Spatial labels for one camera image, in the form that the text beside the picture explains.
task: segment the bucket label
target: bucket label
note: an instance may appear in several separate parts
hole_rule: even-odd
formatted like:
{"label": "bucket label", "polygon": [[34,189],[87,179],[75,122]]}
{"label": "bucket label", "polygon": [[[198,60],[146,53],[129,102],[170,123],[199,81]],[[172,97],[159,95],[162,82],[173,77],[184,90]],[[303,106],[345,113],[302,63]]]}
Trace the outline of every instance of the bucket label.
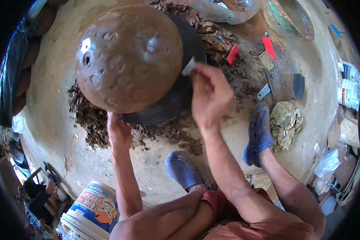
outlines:
{"label": "bucket label", "polygon": [[71,206],[75,218],[83,216],[111,233],[119,221],[116,196],[109,189],[90,183]]}

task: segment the red plastic scraper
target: red plastic scraper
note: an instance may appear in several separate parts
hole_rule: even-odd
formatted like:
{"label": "red plastic scraper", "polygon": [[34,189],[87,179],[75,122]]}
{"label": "red plastic scraper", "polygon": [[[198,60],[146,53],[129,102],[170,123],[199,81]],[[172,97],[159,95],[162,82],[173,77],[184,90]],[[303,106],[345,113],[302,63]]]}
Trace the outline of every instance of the red plastic scraper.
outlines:
{"label": "red plastic scraper", "polygon": [[227,61],[229,65],[232,65],[233,60],[235,60],[238,52],[239,52],[239,47],[235,44],[227,56]]}
{"label": "red plastic scraper", "polygon": [[265,36],[262,36],[261,39],[263,40],[265,51],[272,56],[272,60],[274,61],[276,57],[275,57],[275,52],[273,50],[271,39]]}

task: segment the clay pot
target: clay pot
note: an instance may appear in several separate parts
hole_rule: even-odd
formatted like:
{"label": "clay pot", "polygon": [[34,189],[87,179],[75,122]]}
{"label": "clay pot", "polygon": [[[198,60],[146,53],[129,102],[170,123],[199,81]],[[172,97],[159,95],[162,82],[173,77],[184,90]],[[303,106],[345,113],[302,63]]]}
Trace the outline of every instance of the clay pot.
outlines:
{"label": "clay pot", "polygon": [[37,57],[39,56],[40,50],[40,41],[32,40],[29,42],[27,53],[25,54],[23,69],[29,68],[32,64],[36,62]]}
{"label": "clay pot", "polygon": [[16,91],[16,97],[23,94],[29,87],[31,83],[31,68],[22,70],[20,73],[19,85]]}
{"label": "clay pot", "polygon": [[172,88],[182,67],[183,45],[178,28],[163,12],[129,5],[89,24],[76,60],[77,84],[92,104],[133,113]]}
{"label": "clay pot", "polygon": [[39,15],[36,17],[36,26],[33,32],[34,37],[39,37],[49,31],[55,20],[56,13],[56,10],[48,6],[44,6],[41,9]]}
{"label": "clay pot", "polygon": [[12,110],[13,116],[16,116],[25,107],[26,99],[27,96],[23,93],[14,100]]}
{"label": "clay pot", "polygon": [[59,5],[65,4],[66,2],[68,2],[68,0],[48,0],[47,4],[51,7],[57,7]]}

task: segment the crumpled cloth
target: crumpled cloth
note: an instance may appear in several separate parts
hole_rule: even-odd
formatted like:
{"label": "crumpled cloth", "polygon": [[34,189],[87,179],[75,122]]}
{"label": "crumpled cloth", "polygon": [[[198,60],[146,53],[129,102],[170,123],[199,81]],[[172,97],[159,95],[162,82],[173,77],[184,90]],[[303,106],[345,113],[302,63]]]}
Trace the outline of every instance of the crumpled cloth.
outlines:
{"label": "crumpled cloth", "polygon": [[295,134],[302,128],[300,110],[289,102],[278,102],[269,116],[269,127],[273,137],[273,151],[288,150]]}

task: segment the concrete floor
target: concrete floor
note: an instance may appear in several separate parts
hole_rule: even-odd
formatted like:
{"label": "concrete floor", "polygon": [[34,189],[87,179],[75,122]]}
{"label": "concrete floor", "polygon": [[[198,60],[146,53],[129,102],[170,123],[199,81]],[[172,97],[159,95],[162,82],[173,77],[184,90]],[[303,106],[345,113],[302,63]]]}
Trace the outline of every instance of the concrete floor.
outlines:
{"label": "concrete floor", "polygon": [[[86,132],[75,122],[69,113],[67,90],[75,81],[75,53],[79,36],[86,26],[101,12],[131,1],[114,0],[70,0],[61,6],[53,26],[43,36],[40,53],[32,66],[31,85],[27,92],[27,103],[23,109],[26,130],[21,135],[27,159],[35,167],[43,166],[43,161],[51,163],[64,180],[66,190],[77,197],[81,190],[92,181],[100,181],[115,187],[110,149],[89,147],[85,142]],[[250,21],[228,26],[237,37],[240,49],[261,45],[261,36],[267,30],[276,51],[275,69],[272,70],[274,87],[278,101],[289,100],[285,94],[283,79],[288,74],[301,73],[306,79],[303,101],[290,101],[298,106],[303,114],[302,131],[297,135],[293,146],[285,152],[276,153],[277,159],[296,178],[304,183],[312,177],[314,159],[313,146],[316,142],[321,148],[326,146],[326,134],[337,109],[336,69],[339,55],[328,31],[328,19],[321,0],[299,1],[311,17],[315,40],[308,42],[302,38],[278,36],[266,24],[259,11]],[[251,65],[251,55],[242,52],[247,59],[247,72],[261,89],[265,83],[256,75]],[[270,108],[276,102],[271,94],[263,100]],[[230,118],[223,122],[222,132],[228,147],[246,174],[263,173],[262,169],[247,166],[241,161],[243,148],[248,142],[248,121],[251,110],[258,101],[247,100],[237,111],[232,103],[227,113]],[[182,121],[190,125],[185,130],[195,139],[201,138],[189,113]],[[165,138],[159,142],[147,141],[151,150],[142,151],[140,147],[130,150],[135,176],[147,205],[155,205],[176,199],[185,191],[165,173],[166,156],[178,145],[170,145]],[[196,157],[188,156],[207,176],[211,177],[204,153]],[[276,198],[274,188],[268,190],[272,199]]]}

